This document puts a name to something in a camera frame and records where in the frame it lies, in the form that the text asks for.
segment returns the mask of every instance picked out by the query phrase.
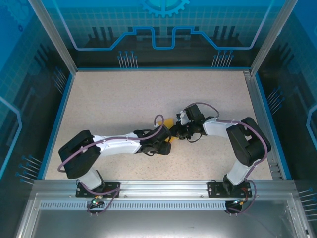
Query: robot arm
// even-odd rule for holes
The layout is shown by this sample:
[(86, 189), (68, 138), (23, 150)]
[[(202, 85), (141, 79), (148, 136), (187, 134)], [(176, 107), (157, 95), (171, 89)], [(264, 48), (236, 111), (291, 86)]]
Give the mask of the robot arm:
[(163, 125), (154, 130), (135, 130), (127, 135), (120, 136), (98, 136), (91, 135), (89, 130), (84, 130), (67, 142), (59, 151), (62, 162), (72, 156), (76, 151), (94, 142), (101, 141), (94, 146), (82, 150), (72, 160), (64, 164), (65, 172), (69, 179), (78, 179), (89, 190), (98, 189), (102, 191), (103, 180), (92, 165), (101, 156), (121, 153), (145, 153), (167, 155), (170, 153), (171, 134), (168, 128)]
[[(235, 121), (205, 118), (196, 104), (177, 114), (177, 119), (178, 122), (170, 131), (179, 139), (189, 140), (194, 133), (229, 138), (237, 160), (223, 178), (223, 187), (227, 193), (243, 183), (254, 164), (264, 156), (264, 146), (251, 130)], [(267, 151), (271, 150), (269, 141), (252, 118), (245, 118), (241, 122), (253, 128), (264, 140)]]

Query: speckled tabletop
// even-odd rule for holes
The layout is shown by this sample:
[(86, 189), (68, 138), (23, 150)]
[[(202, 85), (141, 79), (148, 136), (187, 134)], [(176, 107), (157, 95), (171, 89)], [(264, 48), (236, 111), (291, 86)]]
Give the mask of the speckled tabletop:
[[(192, 102), (214, 105), (220, 119), (255, 118), (243, 72), (77, 73), (45, 179), (67, 179), (57, 171), (58, 150), (80, 131), (110, 136), (153, 128), (157, 114), (176, 119), (176, 113)], [(215, 115), (206, 106), (200, 109), (206, 117)], [(100, 156), (94, 168), (106, 180), (221, 180), (235, 160), (228, 139), (204, 136), (193, 144), (174, 140), (167, 156)], [(250, 179), (272, 179), (266, 160)]]

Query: beige work surface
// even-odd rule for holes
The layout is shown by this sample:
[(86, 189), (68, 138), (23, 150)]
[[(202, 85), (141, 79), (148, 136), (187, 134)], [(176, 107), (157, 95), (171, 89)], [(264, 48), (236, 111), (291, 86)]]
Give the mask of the beige work surface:
[[(57, 171), (58, 150), (80, 131), (111, 136), (153, 128), (157, 114), (176, 119), (176, 113), (193, 102), (212, 104), (220, 111), (220, 119), (255, 118), (243, 72), (77, 73), (45, 179), (67, 179)], [(206, 117), (215, 116), (211, 108), (200, 109)], [(167, 156), (99, 156), (94, 168), (106, 180), (211, 180), (222, 179), (235, 160), (228, 139), (203, 136), (192, 144), (174, 140)], [(250, 179), (272, 179), (266, 160)]]

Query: gear graphic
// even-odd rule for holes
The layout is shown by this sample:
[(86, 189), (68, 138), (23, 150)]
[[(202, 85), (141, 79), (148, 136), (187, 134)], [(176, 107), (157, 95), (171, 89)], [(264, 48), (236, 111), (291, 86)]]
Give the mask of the gear graphic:
[(143, 10), (147, 10), (149, 14), (164, 18), (166, 15), (172, 17), (173, 14), (178, 14), (179, 10), (184, 10), (189, 0), (140, 0), (140, 3)]
[(11, 16), (19, 24), (29, 16), (29, 5), (27, 0), (2, 0), (0, 6), (6, 6)]

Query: yellow object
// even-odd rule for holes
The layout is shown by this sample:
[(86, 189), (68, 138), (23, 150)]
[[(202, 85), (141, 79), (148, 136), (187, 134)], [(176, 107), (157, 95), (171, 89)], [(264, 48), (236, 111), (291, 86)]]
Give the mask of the yellow object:
[[(172, 126), (174, 126), (174, 119), (173, 118), (169, 118), (169, 119), (166, 119), (164, 120), (164, 125), (170, 129)], [(174, 139), (177, 139), (176, 137), (172, 136), (170, 142), (172, 142)]]

